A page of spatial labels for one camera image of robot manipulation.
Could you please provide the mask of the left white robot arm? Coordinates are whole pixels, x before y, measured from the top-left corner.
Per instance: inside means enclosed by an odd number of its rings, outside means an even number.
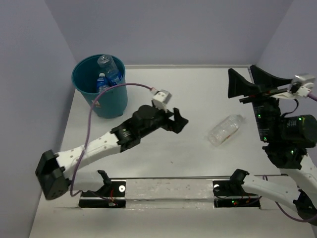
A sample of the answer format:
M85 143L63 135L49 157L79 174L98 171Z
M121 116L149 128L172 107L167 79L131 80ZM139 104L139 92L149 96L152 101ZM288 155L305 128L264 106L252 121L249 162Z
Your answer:
M99 138L60 152L48 150L41 155L35 175L46 200L54 200L68 191L91 191L99 196L109 192L110 179L103 170L79 176L79 169L99 159L119 154L138 144L157 129L179 134L188 124L179 109L165 111L142 105L132 117Z

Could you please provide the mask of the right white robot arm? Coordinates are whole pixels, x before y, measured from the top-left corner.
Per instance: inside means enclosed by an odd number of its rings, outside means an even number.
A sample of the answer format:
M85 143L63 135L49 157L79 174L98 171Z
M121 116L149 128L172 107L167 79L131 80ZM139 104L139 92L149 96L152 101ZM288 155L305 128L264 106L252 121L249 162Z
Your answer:
M280 100L297 101L310 96L315 77L304 73L292 78L273 76L256 65L249 68L253 82L234 69L228 70L228 97L252 104L260 140L270 162L289 176L296 188L290 189L249 172L237 169L228 182L233 194L254 193L268 198L280 209L288 207L298 214L297 222L317 224L317 168L308 149L317 144L317 120L312 115L282 113Z

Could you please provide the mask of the Pocari bottle white cap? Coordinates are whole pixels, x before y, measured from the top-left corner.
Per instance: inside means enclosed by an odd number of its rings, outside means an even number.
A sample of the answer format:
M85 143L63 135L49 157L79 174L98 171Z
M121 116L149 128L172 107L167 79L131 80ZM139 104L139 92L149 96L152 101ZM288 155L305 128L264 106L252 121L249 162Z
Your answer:
M106 78L106 75L104 73L99 73L99 77L97 78L96 82L96 92L100 94L104 90L110 87L110 84Z

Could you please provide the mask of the clear bottle beige label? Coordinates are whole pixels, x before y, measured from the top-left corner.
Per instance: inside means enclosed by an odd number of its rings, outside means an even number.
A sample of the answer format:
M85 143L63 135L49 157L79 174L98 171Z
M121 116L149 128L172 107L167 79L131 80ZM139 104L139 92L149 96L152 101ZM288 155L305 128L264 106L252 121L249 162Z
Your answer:
M208 131L208 141L213 146L219 146L229 137L235 134L241 125L245 122L245 117L242 115L229 115L217 125Z

